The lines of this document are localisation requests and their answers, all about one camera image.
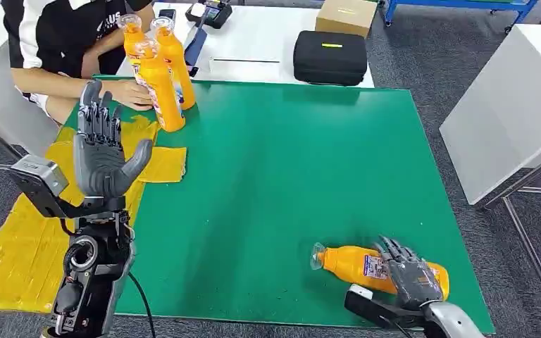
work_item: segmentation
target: yellow plastic sheet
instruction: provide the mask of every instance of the yellow plastic sheet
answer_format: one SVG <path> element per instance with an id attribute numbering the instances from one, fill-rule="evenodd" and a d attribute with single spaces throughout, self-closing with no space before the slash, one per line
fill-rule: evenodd
<path id="1" fill-rule="evenodd" d="M 143 116 L 122 122 L 121 142 L 126 158 L 131 157 L 141 139 L 154 139 L 158 125 Z M 73 174 L 72 139 L 75 131 L 64 127 L 45 157 L 55 161 L 69 180 L 61 198 L 73 205 L 84 196 Z M 133 226 L 145 182 L 179 182 L 184 173 L 185 148 L 153 149 L 147 169 L 125 194 L 126 208 Z M 71 220 L 68 229 L 73 228 Z M 44 218 L 30 201 L 20 195 L 0 229 L 0 310 L 48 313 L 63 274 L 63 255 L 68 236 L 59 219 Z"/>

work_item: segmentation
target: green table mat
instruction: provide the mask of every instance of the green table mat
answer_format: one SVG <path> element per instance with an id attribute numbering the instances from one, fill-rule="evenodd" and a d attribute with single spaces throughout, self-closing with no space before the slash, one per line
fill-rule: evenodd
<path id="1" fill-rule="evenodd" d="M 370 247 L 383 234 L 443 265 L 449 301 L 494 332 L 408 91 L 194 89 L 186 126 L 156 142 L 187 146 L 187 173 L 147 184 L 134 226 L 132 272 L 154 315 L 371 326 L 343 307 L 349 284 L 309 259 L 315 242 Z M 145 314 L 133 285 L 117 312 Z"/>

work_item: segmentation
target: robotic thumb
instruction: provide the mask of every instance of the robotic thumb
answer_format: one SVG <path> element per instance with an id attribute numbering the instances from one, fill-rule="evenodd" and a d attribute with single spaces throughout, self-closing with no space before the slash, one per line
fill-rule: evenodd
<path id="1" fill-rule="evenodd" d="M 130 158 L 123 165 L 123 167 L 121 167 L 121 171 L 125 174 L 125 176 L 127 176 L 130 182 L 133 182 L 146 167 L 146 164 L 148 164 L 148 161 L 150 161 L 151 156 L 152 140 L 143 139 L 138 143 L 132 158 Z"/>

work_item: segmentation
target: cardboard box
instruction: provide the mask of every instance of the cardboard box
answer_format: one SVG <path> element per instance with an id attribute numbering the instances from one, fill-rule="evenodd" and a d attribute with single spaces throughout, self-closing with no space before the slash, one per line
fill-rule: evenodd
<path id="1" fill-rule="evenodd" d="M 361 35 L 366 38 L 376 12 L 376 2 L 367 0 L 325 0 L 316 16 L 317 32 Z"/>

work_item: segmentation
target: robotic arm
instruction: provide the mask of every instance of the robotic arm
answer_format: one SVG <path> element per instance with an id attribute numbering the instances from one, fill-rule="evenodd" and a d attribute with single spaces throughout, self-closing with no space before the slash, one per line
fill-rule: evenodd
<path id="1" fill-rule="evenodd" d="M 43 330 L 43 338 L 106 337 L 135 257 L 123 195 L 150 160 L 152 141 L 143 139 L 125 162 L 118 110 L 110 113 L 111 93 L 99 100 L 101 88 L 100 81 L 90 82 L 80 98 L 73 139 L 75 177 L 86 196 L 80 206 L 58 197 L 68 181 L 56 163 L 27 155 L 9 170 L 39 212 L 60 218 L 70 235 L 52 326 Z M 74 232 L 64 218 L 74 220 Z"/>
<path id="2" fill-rule="evenodd" d="M 345 308 L 382 328 L 405 330 L 422 327 L 427 338 L 483 338 L 470 317 L 457 305 L 442 300 L 440 285 L 432 270 L 410 248 L 393 239 L 380 237 L 375 244 L 397 289 L 397 305 L 372 299 L 372 292 L 352 285 L 345 296 Z"/>

